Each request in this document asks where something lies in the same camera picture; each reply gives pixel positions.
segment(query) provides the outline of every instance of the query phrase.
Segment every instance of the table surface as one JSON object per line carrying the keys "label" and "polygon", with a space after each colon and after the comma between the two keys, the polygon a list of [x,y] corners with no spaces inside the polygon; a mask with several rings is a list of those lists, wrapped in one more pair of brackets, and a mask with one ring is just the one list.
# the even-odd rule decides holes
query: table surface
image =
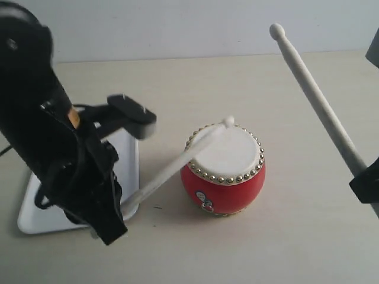
{"label": "table surface", "polygon": [[[379,152],[379,74],[364,53],[303,59],[369,164]],[[157,114],[155,135],[140,142],[142,186],[194,130],[229,114],[262,141],[266,182],[248,209],[214,218],[176,174],[142,203],[128,236],[106,247],[88,229],[18,231],[30,173],[11,151],[0,159],[1,283],[377,282],[379,220],[350,190],[348,168],[281,56],[68,63],[56,72],[74,103],[124,93]]]}

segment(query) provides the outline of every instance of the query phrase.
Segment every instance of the drumstick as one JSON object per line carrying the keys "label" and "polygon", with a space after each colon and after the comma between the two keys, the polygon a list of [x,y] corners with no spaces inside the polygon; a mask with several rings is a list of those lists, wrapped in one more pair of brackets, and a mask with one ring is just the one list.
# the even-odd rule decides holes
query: drumstick
{"label": "drumstick", "polygon": [[213,141],[217,140],[221,134],[229,127],[234,125],[233,117],[225,118],[222,123],[201,137],[187,151],[182,152],[175,160],[168,164],[160,173],[158,173],[144,188],[139,189],[128,197],[122,204],[123,214],[131,211],[136,205],[148,198],[158,187],[164,184],[171,176],[189,163],[196,155],[208,147]]}
{"label": "drumstick", "polygon": [[[272,24],[270,26],[270,35],[278,43],[285,62],[291,69],[350,172],[356,177],[365,170],[367,166],[358,154],[348,133],[322,94],[322,91],[313,79],[299,53],[285,36],[283,27],[279,24]],[[379,217],[379,204],[371,203],[371,207]]]}

